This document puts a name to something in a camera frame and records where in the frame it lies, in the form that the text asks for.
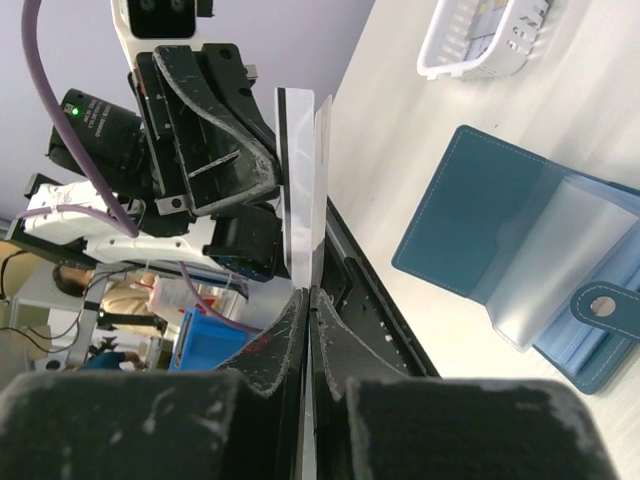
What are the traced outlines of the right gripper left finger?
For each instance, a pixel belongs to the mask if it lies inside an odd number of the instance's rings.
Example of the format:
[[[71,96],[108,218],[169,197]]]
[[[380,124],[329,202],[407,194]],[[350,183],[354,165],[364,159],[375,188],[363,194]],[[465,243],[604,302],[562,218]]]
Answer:
[[[5,479],[298,479],[306,294],[220,367],[18,376],[1,394]]]

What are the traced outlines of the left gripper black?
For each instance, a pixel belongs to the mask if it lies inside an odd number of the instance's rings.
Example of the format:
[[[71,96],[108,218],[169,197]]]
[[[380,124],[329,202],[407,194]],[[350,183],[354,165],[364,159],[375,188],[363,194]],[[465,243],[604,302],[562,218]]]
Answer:
[[[203,256],[255,280],[281,274],[276,138],[238,47],[159,46],[137,56],[129,83],[141,123],[129,176],[130,197],[144,205],[140,229],[174,237],[212,223]]]

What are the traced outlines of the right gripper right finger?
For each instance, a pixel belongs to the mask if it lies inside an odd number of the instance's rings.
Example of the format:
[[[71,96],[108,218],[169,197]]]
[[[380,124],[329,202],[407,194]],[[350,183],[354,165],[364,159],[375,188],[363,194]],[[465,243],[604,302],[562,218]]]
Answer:
[[[406,375],[310,299],[321,479],[613,479],[586,406],[543,380]]]

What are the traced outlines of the silver VIP card top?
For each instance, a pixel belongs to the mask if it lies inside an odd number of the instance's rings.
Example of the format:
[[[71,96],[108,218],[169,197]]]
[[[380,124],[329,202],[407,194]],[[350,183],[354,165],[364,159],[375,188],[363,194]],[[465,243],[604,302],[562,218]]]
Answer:
[[[317,109],[314,92],[309,89],[279,87],[275,91],[277,151],[283,173],[282,220],[284,265],[292,286],[310,300],[311,290],[320,284],[328,188],[328,133],[332,99]],[[296,411],[293,424],[285,431],[293,435],[293,479],[303,479],[305,469],[316,472],[313,428],[306,426],[310,396],[309,307],[304,306],[298,330],[292,336],[296,369],[293,379]]]

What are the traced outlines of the white plastic basket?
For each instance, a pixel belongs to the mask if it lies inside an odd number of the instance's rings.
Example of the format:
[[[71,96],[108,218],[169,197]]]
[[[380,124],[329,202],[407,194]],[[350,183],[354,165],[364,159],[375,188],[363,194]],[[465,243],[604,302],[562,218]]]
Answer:
[[[440,0],[416,61],[429,81],[509,76],[528,60],[548,1]]]

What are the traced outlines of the blue leather card holder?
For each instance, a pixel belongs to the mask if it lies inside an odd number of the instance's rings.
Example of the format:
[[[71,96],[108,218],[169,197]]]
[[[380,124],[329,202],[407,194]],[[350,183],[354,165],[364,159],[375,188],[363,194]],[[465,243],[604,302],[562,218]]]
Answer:
[[[393,266],[599,392],[639,341],[639,192],[458,127]]]

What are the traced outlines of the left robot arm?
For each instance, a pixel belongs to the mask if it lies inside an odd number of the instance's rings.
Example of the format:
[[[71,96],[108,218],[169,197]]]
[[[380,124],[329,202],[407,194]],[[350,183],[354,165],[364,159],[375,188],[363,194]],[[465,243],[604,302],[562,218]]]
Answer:
[[[259,282],[284,276],[276,138],[238,48],[162,45],[135,58],[128,83],[135,110],[65,94],[89,164],[53,131],[47,157],[79,180],[33,175],[9,242],[69,267],[176,262]]]

